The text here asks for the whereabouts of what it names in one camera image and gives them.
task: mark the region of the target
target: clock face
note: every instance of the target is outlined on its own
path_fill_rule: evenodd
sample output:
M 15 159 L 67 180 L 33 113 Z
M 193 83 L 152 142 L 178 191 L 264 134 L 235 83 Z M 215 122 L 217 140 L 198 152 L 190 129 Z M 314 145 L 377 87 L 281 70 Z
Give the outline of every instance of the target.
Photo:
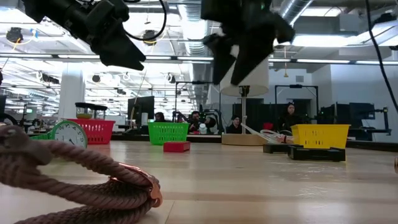
M 87 136 L 83 128 L 72 121 L 61 121 L 53 129 L 54 140 L 87 147 Z

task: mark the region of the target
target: column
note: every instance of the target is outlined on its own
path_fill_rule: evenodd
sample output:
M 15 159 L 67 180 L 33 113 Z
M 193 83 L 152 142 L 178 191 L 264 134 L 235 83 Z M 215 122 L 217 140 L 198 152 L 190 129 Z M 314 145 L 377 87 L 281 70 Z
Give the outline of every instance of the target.
M 80 63 L 64 63 L 58 120 L 76 118 L 75 103 L 85 101 L 86 81 Z

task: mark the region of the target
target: black cable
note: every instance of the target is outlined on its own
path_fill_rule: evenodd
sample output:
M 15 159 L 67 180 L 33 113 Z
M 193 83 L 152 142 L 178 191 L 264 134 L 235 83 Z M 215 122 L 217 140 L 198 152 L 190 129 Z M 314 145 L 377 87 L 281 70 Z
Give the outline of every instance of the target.
M 386 75 L 386 71 L 384 69 L 383 59 L 381 57 L 379 45 L 377 44 L 376 39 L 374 38 L 374 35 L 373 35 L 373 31 L 372 31 L 373 26 L 372 26 L 372 19 L 371 19 L 371 7 L 370 7 L 369 0 L 365 0 L 365 3 L 366 3 L 366 16 L 368 17 L 369 35 L 371 36 L 371 39 L 372 39 L 372 42 L 373 42 L 373 46 L 376 49 L 377 59 L 379 60 L 381 74 L 383 75 L 384 81 L 386 82 L 388 92 L 390 93 L 390 96 L 391 96 L 392 104 L 394 105 L 394 107 L 395 107 L 395 109 L 396 109 L 396 111 L 398 113 L 398 105 L 397 105 L 397 102 L 396 102 L 396 98 L 394 96 L 394 93 L 392 92 L 390 81 L 388 80 L 387 75 Z
M 154 40 L 155 38 L 159 37 L 164 29 L 166 28 L 166 23 L 167 23 L 167 11 L 166 11 L 166 6 L 164 5 L 163 0 L 159 0 L 160 5 L 162 5 L 162 9 L 163 9 L 163 13 L 164 13 L 164 18 L 163 18 L 163 25 L 162 28 L 160 29 L 160 31 L 155 34 L 153 37 L 148 37 L 148 38 L 139 38 L 139 37 L 134 37 L 133 35 L 131 35 L 129 32 L 126 31 L 127 36 L 129 36 L 130 38 L 133 38 L 134 40 L 140 40 L 140 41 L 148 41 L 148 40 Z

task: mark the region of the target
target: round wooden base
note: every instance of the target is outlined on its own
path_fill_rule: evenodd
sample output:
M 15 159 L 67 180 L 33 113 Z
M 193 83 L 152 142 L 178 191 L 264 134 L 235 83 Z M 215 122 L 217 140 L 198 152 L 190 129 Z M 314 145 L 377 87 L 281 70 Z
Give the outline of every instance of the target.
M 223 134 L 222 144 L 232 146 L 263 146 L 267 140 L 255 134 Z

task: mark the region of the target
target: brown rope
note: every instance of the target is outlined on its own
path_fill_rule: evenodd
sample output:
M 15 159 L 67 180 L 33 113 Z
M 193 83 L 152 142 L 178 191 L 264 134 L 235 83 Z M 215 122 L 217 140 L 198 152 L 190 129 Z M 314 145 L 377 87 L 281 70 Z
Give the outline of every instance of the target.
M 58 141 L 33 141 L 14 126 L 0 127 L 0 182 L 36 190 L 86 205 L 17 223 L 79 224 L 134 223 L 161 204 L 158 180 L 112 158 Z M 112 179 L 98 185 L 75 185 L 43 175 L 38 165 L 50 162 L 49 153 L 74 161 Z

